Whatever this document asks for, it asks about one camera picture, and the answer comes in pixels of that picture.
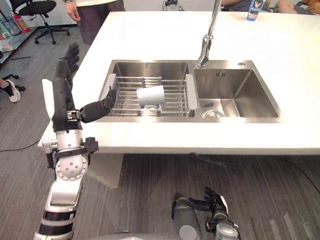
kitchen island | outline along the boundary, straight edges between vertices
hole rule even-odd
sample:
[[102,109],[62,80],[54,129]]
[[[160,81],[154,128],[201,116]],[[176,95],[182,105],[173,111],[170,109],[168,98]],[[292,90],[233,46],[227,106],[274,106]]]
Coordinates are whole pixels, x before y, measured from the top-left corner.
[[[112,60],[197,60],[211,14],[112,12],[74,76],[76,108],[98,100]],[[112,159],[118,163],[126,153],[319,154],[320,17],[260,13],[248,21],[246,16],[219,12],[209,59],[253,61],[281,110],[281,123],[83,123],[83,138],[99,142],[97,155],[116,154]],[[54,138],[51,123],[41,141]]]

silver faucet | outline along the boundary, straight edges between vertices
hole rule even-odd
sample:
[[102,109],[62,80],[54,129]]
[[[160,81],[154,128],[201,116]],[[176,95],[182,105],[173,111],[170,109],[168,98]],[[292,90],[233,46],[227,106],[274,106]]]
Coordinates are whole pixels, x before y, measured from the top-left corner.
[[211,47],[211,41],[212,41],[212,39],[214,39],[214,36],[212,35],[212,31],[214,30],[214,26],[216,23],[216,19],[218,16],[220,5],[221,5],[221,0],[214,1],[209,31],[202,39],[201,55],[199,57],[198,65],[197,65],[199,68],[204,68],[206,66],[207,62],[209,61],[209,51],[210,51],[210,47]]

sink drain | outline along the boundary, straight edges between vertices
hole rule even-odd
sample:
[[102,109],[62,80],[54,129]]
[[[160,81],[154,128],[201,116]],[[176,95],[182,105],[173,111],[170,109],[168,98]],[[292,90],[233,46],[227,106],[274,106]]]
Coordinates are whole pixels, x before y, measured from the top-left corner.
[[209,110],[209,111],[206,111],[204,114],[203,114],[203,118],[204,119],[220,119],[224,117],[224,115],[219,112],[219,111],[215,111],[215,110]]

kitchen sink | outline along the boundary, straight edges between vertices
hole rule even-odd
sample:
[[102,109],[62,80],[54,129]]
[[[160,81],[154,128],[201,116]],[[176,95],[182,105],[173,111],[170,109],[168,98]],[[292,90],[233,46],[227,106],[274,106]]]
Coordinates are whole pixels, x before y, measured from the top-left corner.
[[[137,89],[163,85],[165,103],[140,107]],[[116,90],[107,122],[276,123],[280,109],[252,61],[113,60],[99,99]]]

person's hand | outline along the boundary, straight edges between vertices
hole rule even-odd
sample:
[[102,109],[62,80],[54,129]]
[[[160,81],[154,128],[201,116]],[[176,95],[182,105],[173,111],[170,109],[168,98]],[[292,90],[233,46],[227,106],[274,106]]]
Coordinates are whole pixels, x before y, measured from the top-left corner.
[[73,1],[66,3],[66,13],[72,18],[72,20],[79,22],[81,20],[77,6]]

